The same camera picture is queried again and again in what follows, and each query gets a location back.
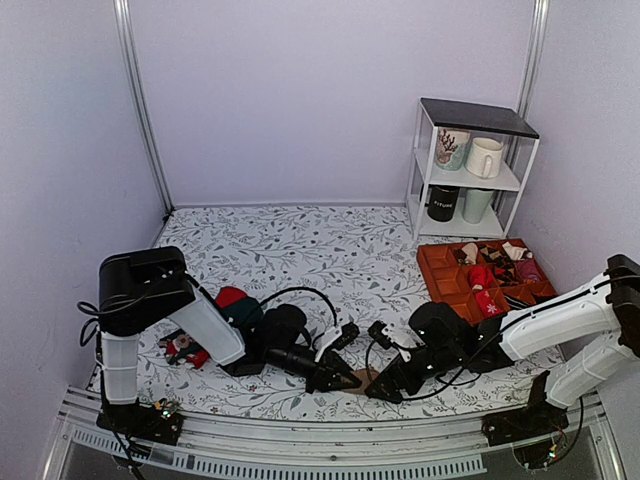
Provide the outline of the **tan ribbed sock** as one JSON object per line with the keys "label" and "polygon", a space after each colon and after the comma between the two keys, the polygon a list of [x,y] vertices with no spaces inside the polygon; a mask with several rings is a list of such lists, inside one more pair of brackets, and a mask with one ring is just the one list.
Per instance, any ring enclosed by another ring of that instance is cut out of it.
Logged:
{"label": "tan ribbed sock", "polygon": [[374,374],[366,369],[355,370],[353,374],[360,381],[360,385],[351,389],[350,392],[356,395],[364,395],[366,389],[374,380]]}

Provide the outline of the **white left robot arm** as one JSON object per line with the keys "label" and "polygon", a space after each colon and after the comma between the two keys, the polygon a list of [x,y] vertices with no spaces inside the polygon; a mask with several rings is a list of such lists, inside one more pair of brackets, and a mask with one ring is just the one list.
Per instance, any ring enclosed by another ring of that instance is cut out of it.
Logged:
{"label": "white left robot arm", "polygon": [[187,271],[176,247],[116,254],[99,267],[103,393],[111,419],[128,434],[148,426],[137,403],[141,334],[162,320],[178,326],[169,339],[169,360],[184,357],[181,340],[192,340],[215,364],[235,377],[259,374],[271,365],[305,380],[308,393],[357,389],[361,380],[338,355],[359,334],[356,325],[336,325],[318,338],[306,328],[297,306],[265,303],[232,287],[212,296]]}

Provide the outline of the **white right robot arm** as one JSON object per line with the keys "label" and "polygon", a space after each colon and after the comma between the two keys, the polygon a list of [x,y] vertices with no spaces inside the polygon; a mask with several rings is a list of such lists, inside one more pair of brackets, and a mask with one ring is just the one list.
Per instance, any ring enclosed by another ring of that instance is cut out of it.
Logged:
{"label": "white right robot arm", "polygon": [[590,282],[539,305],[500,313],[473,326],[447,303],[427,302],[407,329],[382,322],[371,337],[397,356],[366,387],[370,398],[399,404],[420,399],[424,382],[454,368],[489,373],[583,336],[594,340],[568,362],[543,372],[517,427],[537,436],[584,393],[639,358],[639,266],[617,254]]}

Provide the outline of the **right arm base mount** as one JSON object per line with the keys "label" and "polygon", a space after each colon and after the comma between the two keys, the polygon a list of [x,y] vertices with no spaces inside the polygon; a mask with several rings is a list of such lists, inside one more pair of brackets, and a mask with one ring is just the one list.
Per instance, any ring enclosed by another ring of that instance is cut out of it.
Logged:
{"label": "right arm base mount", "polygon": [[482,418],[481,431],[490,446],[550,434],[569,425],[567,407],[556,407],[547,399],[545,386],[549,375],[549,371],[544,371],[534,379],[524,407]]}

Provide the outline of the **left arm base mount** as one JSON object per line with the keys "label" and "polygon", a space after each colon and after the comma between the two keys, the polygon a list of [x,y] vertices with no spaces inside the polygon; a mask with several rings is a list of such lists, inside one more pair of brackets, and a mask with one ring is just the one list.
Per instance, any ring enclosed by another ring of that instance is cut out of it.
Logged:
{"label": "left arm base mount", "polygon": [[96,424],[127,439],[147,440],[176,446],[181,434],[184,416],[178,412],[179,403],[162,398],[152,405],[135,400],[116,405],[101,394],[101,411]]}

